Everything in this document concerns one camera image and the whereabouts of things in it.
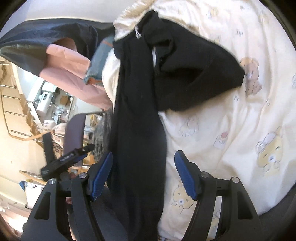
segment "pink cloth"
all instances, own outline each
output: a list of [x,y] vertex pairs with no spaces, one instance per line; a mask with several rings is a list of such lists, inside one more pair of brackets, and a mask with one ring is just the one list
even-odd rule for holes
[[86,85],[83,82],[90,60],[74,50],[51,44],[47,50],[47,60],[40,77],[86,103],[109,109],[112,102],[104,87]]

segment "bedsheet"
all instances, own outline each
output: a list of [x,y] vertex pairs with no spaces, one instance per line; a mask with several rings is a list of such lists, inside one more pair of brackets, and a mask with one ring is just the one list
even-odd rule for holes
[[[181,240],[196,206],[174,165],[177,150],[216,178],[237,176],[257,213],[269,211],[296,181],[296,51],[287,34],[259,0],[141,0],[114,21],[115,39],[151,9],[221,45],[245,70],[240,88],[183,112],[159,113],[168,143],[160,240]],[[113,102],[119,67],[110,52],[102,80]],[[220,206],[218,197],[209,239]]]

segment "cartoon bear print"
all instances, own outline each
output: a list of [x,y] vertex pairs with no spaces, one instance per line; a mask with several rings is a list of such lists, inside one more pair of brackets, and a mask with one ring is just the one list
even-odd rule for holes
[[221,35],[216,35],[214,39],[215,44],[220,44],[221,43]]
[[212,222],[211,222],[211,228],[215,228],[215,227],[218,226],[220,213],[221,213],[221,210],[219,210],[219,211],[217,211],[216,213],[213,214]]
[[239,0],[239,1],[240,1],[239,9],[241,11],[244,11],[245,9],[250,8],[249,0]]
[[216,141],[214,143],[214,147],[223,150],[226,144],[226,141],[228,139],[228,133],[227,131],[223,132],[220,136],[216,138]]
[[181,211],[180,213],[182,213],[184,209],[189,209],[194,202],[195,201],[187,195],[184,185],[180,180],[178,188],[174,191],[171,206],[176,206]]
[[258,15],[259,23],[264,24],[264,23],[269,23],[269,19],[266,13],[260,12]]
[[262,85],[258,82],[259,62],[255,58],[245,57],[242,58],[240,65],[245,71],[246,96],[257,94],[262,89]]
[[184,124],[180,127],[179,135],[183,137],[190,137],[198,131],[197,122],[194,117],[188,117]]
[[280,162],[283,157],[283,142],[281,127],[275,132],[270,132],[263,141],[256,145],[257,163],[263,169],[263,173],[279,170]]
[[211,19],[213,17],[216,17],[218,15],[218,9],[217,8],[212,8],[210,11],[207,13],[207,18]]

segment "wall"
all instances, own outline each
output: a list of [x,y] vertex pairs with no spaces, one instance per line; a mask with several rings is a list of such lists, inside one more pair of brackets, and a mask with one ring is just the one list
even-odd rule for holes
[[20,81],[20,87],[25,95],[26,99],[28,99],[29,93],[38,78],[36,75],[21,69],[20,67],[16,66],[18,79]]
[[[12,85],[10,79],[12,70],[7,69],[9,72],[3,84]],[[1,91],[3,95],[19,97],[17,89],[1,87]],[[3,98],[3,105],[6,111],[22,114],[19,100]],[[5,116],[9,129],[30,134],[30,128],[24,117],[10,114]],[[0,194],[24,205],[26,196],[19,182],[25,180],[25,177],[19,173],[19,170],[39,173],[40,168],[45,165],[44,152],[34,141],[24,142],[9,137],[2,111],[0,111],[0,133]]]

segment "clothing pile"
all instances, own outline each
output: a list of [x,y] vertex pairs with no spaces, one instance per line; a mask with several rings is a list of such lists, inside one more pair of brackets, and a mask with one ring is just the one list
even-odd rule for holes
[[114,43],[121,66],[108,187],[129,240],[143,241],[157,240],[164,203],[167,143],[157,111],[186,110],[241,86],[244,70],[222,47],[154,11],[136,29]]

